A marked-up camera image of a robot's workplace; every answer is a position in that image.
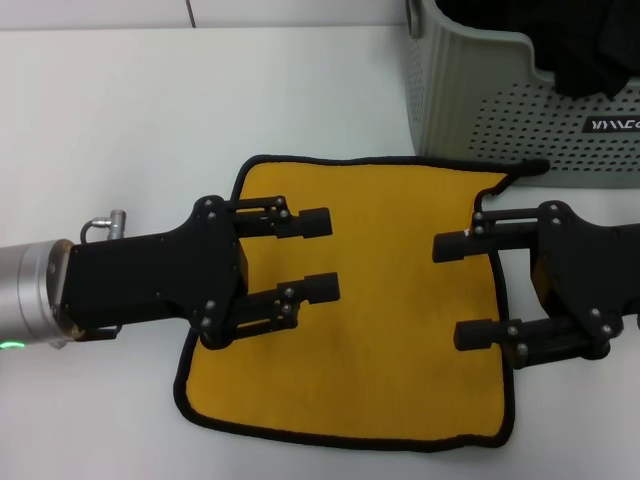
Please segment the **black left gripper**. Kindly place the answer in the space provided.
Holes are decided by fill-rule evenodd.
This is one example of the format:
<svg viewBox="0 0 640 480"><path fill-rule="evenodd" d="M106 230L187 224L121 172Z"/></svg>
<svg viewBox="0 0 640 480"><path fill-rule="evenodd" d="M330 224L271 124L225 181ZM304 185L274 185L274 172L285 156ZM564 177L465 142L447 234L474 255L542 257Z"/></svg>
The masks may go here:
<svg viewBox="0 0 640 480"><path fill-rule="evenodd" d="M74 246L61 314L89 334L185 319L208 348L229 346L231 307L247 291L235 213L233 203L204 197L173 230Z"/></svg>

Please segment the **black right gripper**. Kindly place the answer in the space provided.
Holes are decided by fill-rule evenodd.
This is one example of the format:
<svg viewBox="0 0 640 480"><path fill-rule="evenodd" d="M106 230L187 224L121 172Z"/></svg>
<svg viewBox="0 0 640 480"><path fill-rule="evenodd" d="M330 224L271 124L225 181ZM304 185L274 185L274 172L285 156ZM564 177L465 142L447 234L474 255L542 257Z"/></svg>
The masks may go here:
<svg viewBox="0 0 640 480"><path fill-rule="evenodd" d="M477 211L469 228L435 235L432 260L521 249L531 249L531 280L549 319L458 322L456 349L496 344L512 369L608 355L623 318L639 313L639 225L596 225L561 201Z"/></svg>

